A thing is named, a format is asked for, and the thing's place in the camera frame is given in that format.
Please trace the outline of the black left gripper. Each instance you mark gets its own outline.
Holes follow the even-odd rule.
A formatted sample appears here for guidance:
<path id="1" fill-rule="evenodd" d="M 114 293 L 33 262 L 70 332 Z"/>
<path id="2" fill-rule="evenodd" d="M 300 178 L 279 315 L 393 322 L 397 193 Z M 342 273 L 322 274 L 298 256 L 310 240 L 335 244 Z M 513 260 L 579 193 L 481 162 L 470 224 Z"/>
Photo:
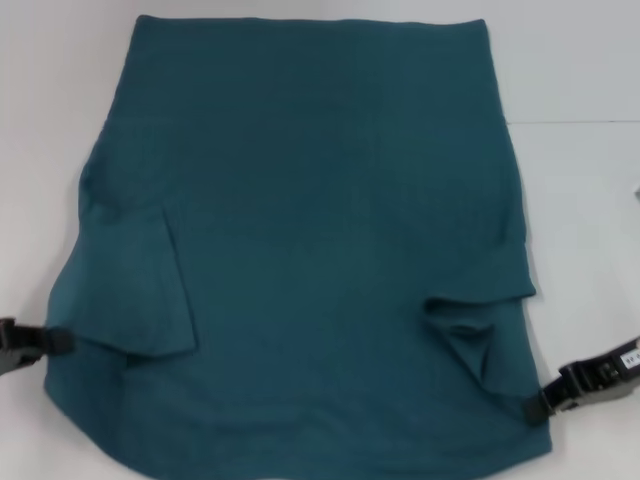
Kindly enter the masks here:
<path id="1" fill-rule="evenodd" d="M 28 357 L 64 355 L 74 350 L 73 334 L 65 328 L 24 327 L 23 354 Z M 0 375 L 23 367 L 23 354 L 19 346 L 19 332 L 13 318 L 1 319 Z"/>

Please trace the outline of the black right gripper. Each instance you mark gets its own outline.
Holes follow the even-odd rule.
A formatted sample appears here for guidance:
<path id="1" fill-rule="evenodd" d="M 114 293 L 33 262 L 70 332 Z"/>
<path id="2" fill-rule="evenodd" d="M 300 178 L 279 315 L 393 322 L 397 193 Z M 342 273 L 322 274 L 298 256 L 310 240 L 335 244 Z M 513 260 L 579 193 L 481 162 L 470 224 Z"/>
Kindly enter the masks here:
<path id="1" fill-rule="evenodd" d="M 538 426 L 560 411 L 617 400 L 639 387 L 639 339 L 600 356 L 573 362 L 522 402 L 526 423 Z"/>

